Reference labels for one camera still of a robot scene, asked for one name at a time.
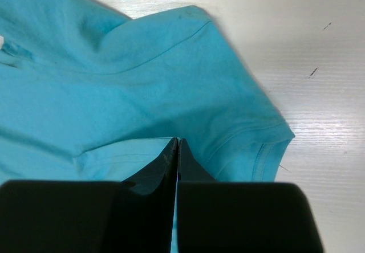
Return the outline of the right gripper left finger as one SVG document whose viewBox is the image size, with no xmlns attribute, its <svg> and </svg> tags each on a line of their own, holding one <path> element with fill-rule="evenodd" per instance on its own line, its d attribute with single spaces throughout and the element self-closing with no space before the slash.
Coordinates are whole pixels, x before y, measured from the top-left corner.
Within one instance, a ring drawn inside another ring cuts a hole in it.
<svg viewBox="0 0 365 253">
<path fill-rule="evenodd" d="M 8 181 L 2 252 L 169 252 L 177 139 L 121 182 Z"/>
</svg>

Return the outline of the cyan t shirt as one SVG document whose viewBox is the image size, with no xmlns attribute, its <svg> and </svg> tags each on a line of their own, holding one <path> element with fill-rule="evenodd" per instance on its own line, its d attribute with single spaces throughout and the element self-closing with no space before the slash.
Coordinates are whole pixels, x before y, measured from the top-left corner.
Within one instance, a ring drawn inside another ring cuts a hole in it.
<svg viewBox="0 0 365 253">
<path fill-rule="evenodd" d="M 212 17 L 1 0 L 1 182 L 121 181 L 184 138 L 216 180 L 270 182 L 294 138 Z"/>
</svg>

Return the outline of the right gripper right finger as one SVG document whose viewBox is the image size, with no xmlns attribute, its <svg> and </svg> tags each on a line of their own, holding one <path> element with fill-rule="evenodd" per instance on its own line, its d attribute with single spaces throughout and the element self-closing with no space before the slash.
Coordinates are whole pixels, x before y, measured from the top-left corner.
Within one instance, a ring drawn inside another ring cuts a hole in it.
<svg viewBox="0 0 365 253">
<path fill-rule="evenodd" d="M 219 182 L 179 143 L 179 252 L 323 252 L 303 191 L 292 183 Z"/>
</svg>

